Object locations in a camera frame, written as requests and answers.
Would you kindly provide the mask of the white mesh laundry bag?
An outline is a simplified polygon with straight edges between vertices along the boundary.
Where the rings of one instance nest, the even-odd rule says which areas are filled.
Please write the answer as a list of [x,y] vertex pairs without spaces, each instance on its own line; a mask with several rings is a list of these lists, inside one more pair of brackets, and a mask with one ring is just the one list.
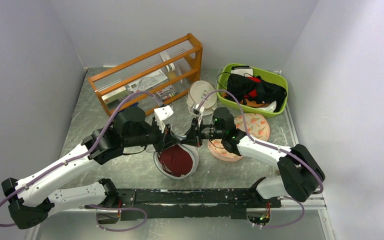
[[195,147],[169,140],[171,135],[154,143],[152,155],[156,168],[166,177],[182,180],[192,175],[199,165],[199,154]]

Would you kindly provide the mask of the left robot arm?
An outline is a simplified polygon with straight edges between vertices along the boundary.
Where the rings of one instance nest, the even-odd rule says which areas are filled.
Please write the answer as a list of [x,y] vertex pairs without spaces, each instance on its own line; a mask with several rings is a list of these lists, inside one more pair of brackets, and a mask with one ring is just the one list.
[[95,183],[63,189],[75,177],[124,155],[128,147],[154,146],[164,149],[168,144],[167,120],[173,109],[154,109],[152,123],[145,120],[139,107],[128,107],[110,116],[105,126],[86,137],[68,154],[31,176],[8,178],[1,184],[14,226],[32,228],[46,218],[67,209],[94,205],[112,208],[120,201],[114,183],[103,178]]

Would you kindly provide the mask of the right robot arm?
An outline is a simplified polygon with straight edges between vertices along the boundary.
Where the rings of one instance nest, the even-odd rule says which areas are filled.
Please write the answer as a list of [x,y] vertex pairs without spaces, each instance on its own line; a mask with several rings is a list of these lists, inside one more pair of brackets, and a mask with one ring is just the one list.
[[180,142],[198,146],[203,140],[220,140],[227,152],[250,157],[275,167],[279,176],[256,181],[251,187],[250,202],[262,207],[270,198],[287,196],[300,203],[323,191],[326,176],[309,150],[302,144],[293,147],[261,141],[235,124],[226,107],[218,107],[210,124],[193,118],[190,128]]

